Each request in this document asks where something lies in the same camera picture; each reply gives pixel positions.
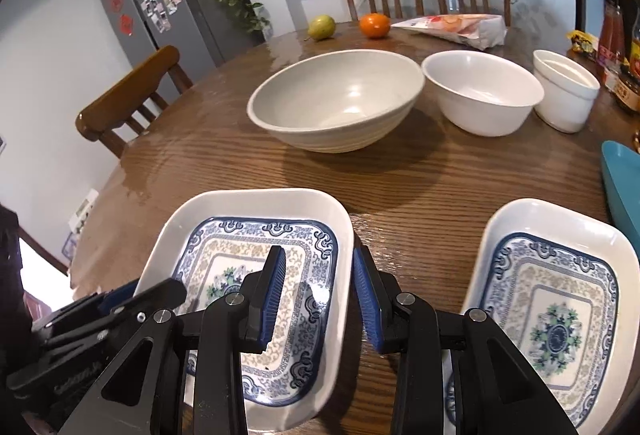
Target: snack package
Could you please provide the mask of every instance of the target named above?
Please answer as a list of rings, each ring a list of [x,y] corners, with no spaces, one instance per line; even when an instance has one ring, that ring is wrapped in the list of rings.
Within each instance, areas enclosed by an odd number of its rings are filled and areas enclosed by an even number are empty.
[[[391,26],[414,30],[479,50],[504,45],[507,35],[504,18],[494,14],[421,16]]]
[[[586,56],[591,61],[596,60],[598,38],[593,34],[572,30],[566,35],[571,40],[571,50]]]

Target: plastic bag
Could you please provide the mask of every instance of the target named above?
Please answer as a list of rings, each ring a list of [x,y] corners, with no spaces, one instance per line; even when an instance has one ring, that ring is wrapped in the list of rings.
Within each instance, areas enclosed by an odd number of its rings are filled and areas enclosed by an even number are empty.
[[[391,26],[436,36],[479,50],[504,45],[507,35],[504,18],[494,14],[421,16]]]

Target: sauce bottle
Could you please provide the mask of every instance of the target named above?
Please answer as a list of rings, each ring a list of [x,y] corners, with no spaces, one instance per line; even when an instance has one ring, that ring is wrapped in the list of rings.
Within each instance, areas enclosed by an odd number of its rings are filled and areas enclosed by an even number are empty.
[[[620,63],[624,57],[625,31],[622,25],[622,11],[618,5],[607,2],[596,59],[596,75],[602,84],[606,84],[609,75],[607,71],[620,70]]]
[[[629,73],[640,79],[640,10],[634,24],[631,41],[631,55],[629,56]]]

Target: white rectangular plate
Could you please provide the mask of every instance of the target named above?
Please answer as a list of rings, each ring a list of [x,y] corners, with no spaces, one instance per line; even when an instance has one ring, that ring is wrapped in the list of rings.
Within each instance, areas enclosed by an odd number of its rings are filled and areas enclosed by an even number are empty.
[[[329,243],[337,243],[337,256],[326,252]],[[177,312],[200,310],[230,288],[239,287],[248,272],[259,271],[273,244],[282,245],[287,253],[283,296],[289,299],[281,301],[274,339],[267,350],[242,358],[244,406],[253,431],[293,428],[316,415],[332,392],[342,350],[353,252],[353,228],[345,209],[332,196],[308,189],[217,191],[195,196],[162,228],[136,288],[138,293],[167,277],[181,279],[188,297]],[[290,352],[305,344],[297,341],[310,332],[305,325],[318,323],[331,342],[323,345],[318,340],[321,329],[315,328],[315,339],[308,343],[310,353],[305,355],[302,350],[291,356]],[[193,378],[186,386],[186,396],[192,394]]]

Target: round dining table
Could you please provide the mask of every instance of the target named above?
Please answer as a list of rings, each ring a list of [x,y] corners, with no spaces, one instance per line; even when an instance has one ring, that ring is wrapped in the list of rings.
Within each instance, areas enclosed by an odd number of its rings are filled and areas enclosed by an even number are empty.
[[[513,29],[504,46],[487,52],[531,70],[525,42]],[[305,58],[345,49],[390,50],[420,63],[465,47],[402,29],[371,40],[357,23],[346,23],[333,38],[314,42],[303,31],[286,34],[220,66],[127,145],[79,239],[70,268],[75,296],[140,277],[172,213],[212,190],[299,187],[333,195],[380,270],[394,274],[404,291],[454,312],[462,307],[484,226],[507,202],[540,198],[610,222],[600,146],[608,139],[630,145],[637,123],[605,89],[576,134],[556,131],[532,111],[509,136],[474,136],[440,113],[429,81],[394,131],[349,153],[296,149],[249,120],[247,101],[267,78]],[[293,431],[388,434],[397,365],[366,341],[352,290],[334,392],[313,420]],[[625,397],[639,374],[634,365]]]

